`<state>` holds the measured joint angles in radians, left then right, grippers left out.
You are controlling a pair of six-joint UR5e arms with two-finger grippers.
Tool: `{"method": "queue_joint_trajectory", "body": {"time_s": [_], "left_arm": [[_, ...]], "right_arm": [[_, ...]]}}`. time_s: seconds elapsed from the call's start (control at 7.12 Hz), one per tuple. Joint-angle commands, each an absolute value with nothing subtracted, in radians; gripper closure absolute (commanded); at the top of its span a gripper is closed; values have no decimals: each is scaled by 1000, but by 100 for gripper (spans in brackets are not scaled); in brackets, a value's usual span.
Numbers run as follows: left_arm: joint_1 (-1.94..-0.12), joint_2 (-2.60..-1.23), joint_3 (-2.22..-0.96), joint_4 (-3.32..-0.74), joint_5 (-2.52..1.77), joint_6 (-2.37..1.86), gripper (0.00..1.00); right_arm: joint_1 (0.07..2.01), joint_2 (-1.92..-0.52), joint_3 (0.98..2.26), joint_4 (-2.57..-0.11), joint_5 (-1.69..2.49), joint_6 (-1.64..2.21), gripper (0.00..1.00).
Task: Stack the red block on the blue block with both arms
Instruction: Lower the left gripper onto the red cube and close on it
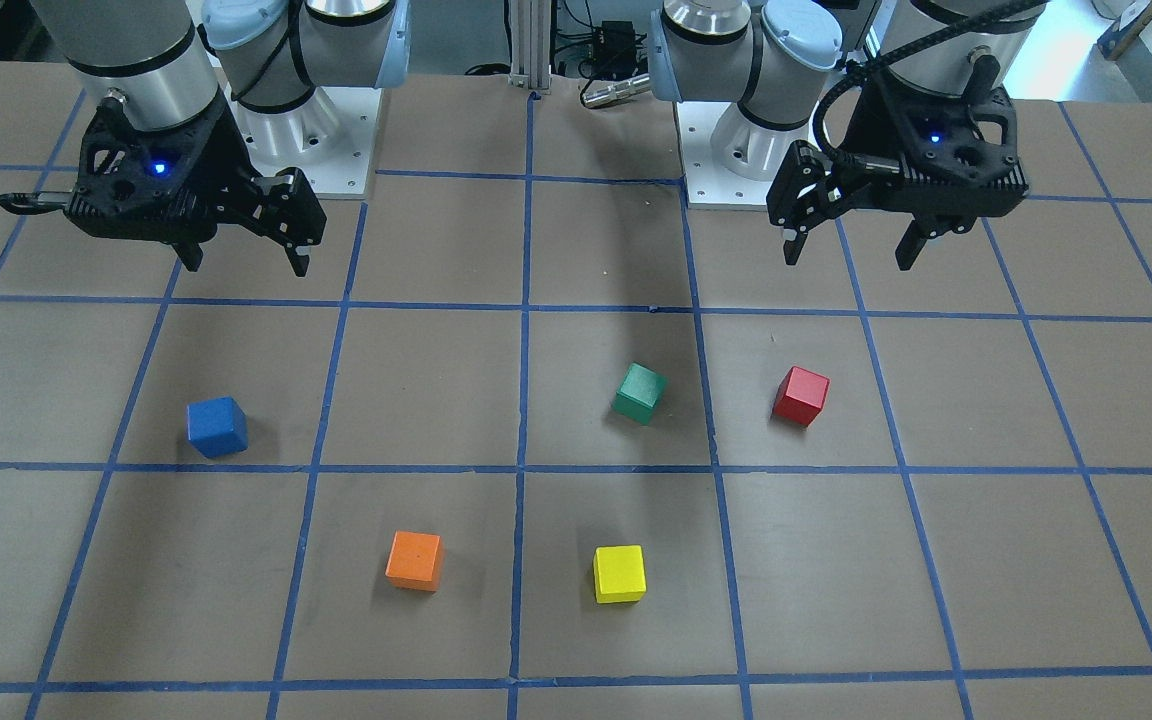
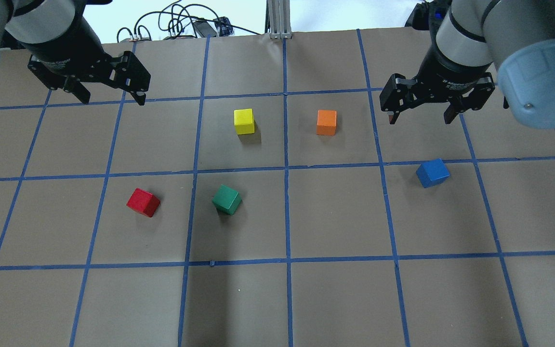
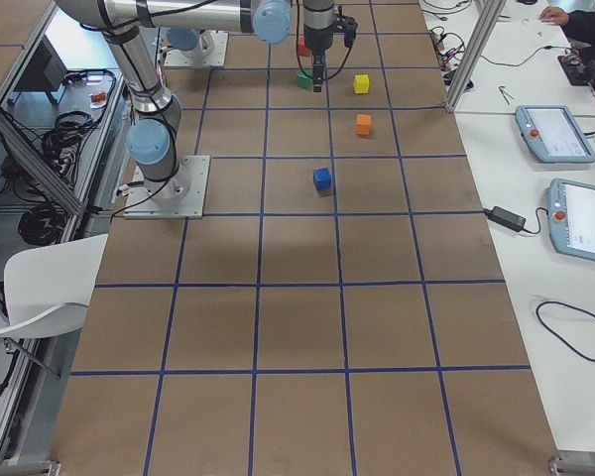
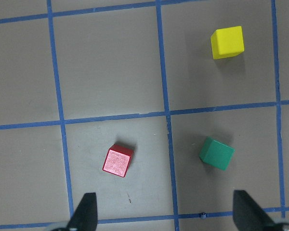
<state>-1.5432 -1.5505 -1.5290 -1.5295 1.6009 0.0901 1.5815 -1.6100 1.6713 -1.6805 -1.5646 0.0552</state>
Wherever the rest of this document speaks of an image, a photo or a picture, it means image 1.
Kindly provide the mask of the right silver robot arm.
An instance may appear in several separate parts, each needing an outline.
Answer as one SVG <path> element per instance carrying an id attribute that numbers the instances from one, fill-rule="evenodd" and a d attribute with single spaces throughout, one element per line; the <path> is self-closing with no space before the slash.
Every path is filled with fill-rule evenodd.
<path id="1" fill-rule="evenodd" d="M 329 88 L 402 85 L 407 1 L 36 1 L 96 109 L 67 192 L 3 194 L 97 238 L 169 247 L 189 272 L 221 225 L 306 275 L 326 213 L 316 181 L 351 158 L 355 123 Z"/>

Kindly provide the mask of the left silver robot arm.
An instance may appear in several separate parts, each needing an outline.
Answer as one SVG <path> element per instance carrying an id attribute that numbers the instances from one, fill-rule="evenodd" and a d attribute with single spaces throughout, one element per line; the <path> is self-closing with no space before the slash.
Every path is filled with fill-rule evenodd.
<path id="1" fill-rule="evenodd" d="M 1043 1 L 900 1 L 879 53 L 846 60 L 817 1 L 666 1 L 649 35 L 652 91 L 722 103 L 710 146 L 768 181 L 783 258 L 856 209 L 905 213 L 895 249 L 910 270 L 929 240 L 964 234 L 1024 200 L 1018 114 L 1005 71 Z"/>

